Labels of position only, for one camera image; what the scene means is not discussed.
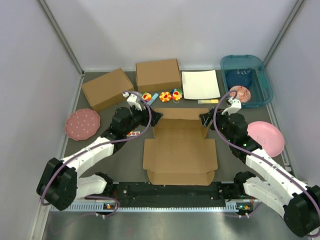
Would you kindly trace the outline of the red patterned bowl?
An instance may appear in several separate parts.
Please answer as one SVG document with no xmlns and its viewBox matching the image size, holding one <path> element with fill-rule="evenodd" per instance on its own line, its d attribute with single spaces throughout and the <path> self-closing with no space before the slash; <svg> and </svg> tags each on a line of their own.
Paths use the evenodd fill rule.
<svg viewBox="0 0 320 240">
<path fill-rule="evenodd" d="M 230 89 L 230 91 L 237 91 L 236 98 L 240 100 L 241 103 L 247 103 L 251 100 L 251 92 L 244 86 L 235 85 Z"/>
</svg>

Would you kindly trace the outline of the yellow highlighter marker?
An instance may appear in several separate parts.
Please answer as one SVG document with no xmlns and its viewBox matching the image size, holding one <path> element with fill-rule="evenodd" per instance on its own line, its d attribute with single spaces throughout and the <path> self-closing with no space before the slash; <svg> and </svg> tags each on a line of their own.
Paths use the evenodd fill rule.
<svg viewBox="0 0 320 240">
<path fill-rule="evenodd" d="M 218 99 L 201 99 L 197 101 L 198 104 L 218 104 Z"/>
</svg>

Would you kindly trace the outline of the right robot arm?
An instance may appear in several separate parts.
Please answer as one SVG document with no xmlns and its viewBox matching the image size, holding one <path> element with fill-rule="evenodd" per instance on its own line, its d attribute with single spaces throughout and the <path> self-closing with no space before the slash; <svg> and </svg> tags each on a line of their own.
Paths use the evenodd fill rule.
<svg viewBox="0 0 320 240">
<path fill-rule="evenodd" d="M 232 154 L 259 176 L 246 171 L 234 177 L 233 192 L 239 198 L 254 197 L 274 210 L 298 237 L 320 228 L 320 188 L 298 180 L 277 164 L 248 134 L 242 114 L 212 108 L 200 114 L 203 127 L 210 127 L 224 140 Z"/>
</svg>

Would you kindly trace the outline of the white square plate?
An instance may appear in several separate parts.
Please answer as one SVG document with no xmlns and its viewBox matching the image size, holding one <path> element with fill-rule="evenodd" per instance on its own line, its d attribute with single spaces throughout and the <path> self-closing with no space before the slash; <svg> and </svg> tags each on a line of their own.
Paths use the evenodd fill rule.
<svg viewBox="0 0 320 240">
<path fill-rule="evenodd" d="M 182 71 L 183 97 L 187 100 L 208 100 L 221 97 L 215 70 Z"/>
</svg>

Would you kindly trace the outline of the white paper tag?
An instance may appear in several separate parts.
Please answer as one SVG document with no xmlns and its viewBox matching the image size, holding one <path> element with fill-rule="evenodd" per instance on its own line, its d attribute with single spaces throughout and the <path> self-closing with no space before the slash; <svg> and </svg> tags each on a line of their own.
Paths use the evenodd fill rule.
<svg viewBox="0 0 320 240">
<path fill-rule="evenodd" d="M 129 132 L 128 134 L 127 134 L 127 137 L 136 137 L 136 136 L 138 136 L 138 135 L 140 135 L 141 134 L 141 132 L 140 131 L 131 131 L 131 132 Z"/>
</svg>

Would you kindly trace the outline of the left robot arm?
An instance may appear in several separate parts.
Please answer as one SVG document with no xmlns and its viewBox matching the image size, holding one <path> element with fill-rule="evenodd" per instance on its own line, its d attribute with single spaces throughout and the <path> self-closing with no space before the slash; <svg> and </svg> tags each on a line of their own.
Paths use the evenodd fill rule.
<svg viewBox="0 0 320 240">
<path fill-rule="evenodd" d="M 139 126 L 154 127 L 163 116 L 151 107 L 138 110 L 120 107 L 109 127 L 90 145 L 63 159 L 50 159 L 42 173 L 36 193 L 43 206 L 52 205 L 59 211 L 67 209 L 74 200 L 90 195 L 109 198 L 114 191 L 112 180 L 102 173 L 90 177 L 82 174 L 99 161 L 118 152 Z"/>
</svg>

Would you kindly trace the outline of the light pink plate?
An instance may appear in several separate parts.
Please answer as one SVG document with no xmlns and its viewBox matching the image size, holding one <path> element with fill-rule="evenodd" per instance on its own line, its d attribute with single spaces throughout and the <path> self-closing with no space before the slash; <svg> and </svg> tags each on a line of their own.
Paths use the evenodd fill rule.
<svg viewBox="0 0 320 240">
<path fill-rule="evenodd" d="M 259 143 L 270 157 L 276 157 L 285 148 L 285 139 L 280 130 L 265 121 L 254 121 L 248 124 L 248 135 Z"/>
</svg>

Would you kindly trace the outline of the dark pink dotted plate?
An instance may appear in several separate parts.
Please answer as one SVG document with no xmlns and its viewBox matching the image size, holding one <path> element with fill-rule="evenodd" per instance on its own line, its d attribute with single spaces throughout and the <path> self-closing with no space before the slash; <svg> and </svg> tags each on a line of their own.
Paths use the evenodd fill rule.
<svg viewBox="0 0 320 240">
<path fill-rule="evenodd" d="M 98 113 L 89 108 L 73 112 L 65 122 L 64 131 L 74 141 L 87 140 L 94 136 L 101 125 Z"/>
</svg>

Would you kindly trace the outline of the cardboard box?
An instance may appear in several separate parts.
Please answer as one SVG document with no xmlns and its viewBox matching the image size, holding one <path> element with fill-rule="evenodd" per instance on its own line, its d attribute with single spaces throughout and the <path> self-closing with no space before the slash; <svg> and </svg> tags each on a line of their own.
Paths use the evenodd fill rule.
<svg viewBox="0 0 320 240">
<path fill-rule="evenodd" d="M 144 141 L 143 164 L 153 185 L 208 186 L 218 169 L 216 142 L 207 138 L 207 108 L 157 108 L 162 117 Z"/>
<path fill-rule="evenodd" d="M 82 84 L 84 95 L 91 108 L 100 112 L 125 100 L 124 91 L 133 91 L 134 86 L 125 72 L 118 68 Z"/>
<path fill-rule="evenodd" d="M 136 84 L 140 93 L 161 92 L 182 87 L 178 60 L 166 59 L 135 64 Z"/>
</svg>

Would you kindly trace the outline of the rainbow flower plush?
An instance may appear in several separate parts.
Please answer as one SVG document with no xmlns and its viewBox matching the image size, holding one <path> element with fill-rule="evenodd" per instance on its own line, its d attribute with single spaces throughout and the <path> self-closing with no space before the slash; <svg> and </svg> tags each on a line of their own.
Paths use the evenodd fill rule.
<svg viewBox="0 0 320 240">
<path fill-rule="evenodd" d="M 171 99 L 179 101 L 183 97 L 183 91 L 180 88 L 174 88 L 171 92 Z"/>
<path fill-rule="evenodd" d="M 148 92 L 144 92 L 142 94 L 142 98 L 144 101 L 149 102 L 152 99 L 152 95 Z"/>
</svg>

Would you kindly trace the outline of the light blue marker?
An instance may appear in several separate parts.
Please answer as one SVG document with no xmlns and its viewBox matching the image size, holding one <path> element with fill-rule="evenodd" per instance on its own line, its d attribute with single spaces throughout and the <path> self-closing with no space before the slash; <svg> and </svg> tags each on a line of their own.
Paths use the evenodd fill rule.
<svg viewBox="0 0 320 240">
<path fill-rule="evenodd" d="M 151 99 L 147 102 L 147 104 L 148 104 L 149 106 L 151 106 L 158 97 L 159 97 L 159 94 L 158 94 L 158 93 L 155 93 L 155 94 L 151 97 Z"/>
</svg>

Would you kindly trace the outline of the teal plastic bin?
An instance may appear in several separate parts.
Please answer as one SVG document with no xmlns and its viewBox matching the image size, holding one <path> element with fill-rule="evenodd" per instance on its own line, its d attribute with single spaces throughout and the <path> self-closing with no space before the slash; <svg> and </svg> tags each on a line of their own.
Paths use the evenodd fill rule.
<svg viewBox="0 0 320 240">
<path fill-rule="evenodd" d="M 258 108 L 269 104 L 274 97 L 263 62 L 253 55 L 227 55 L 220 61 L 226 92 L 240 88 L 243 108 Z"/>
</svg>

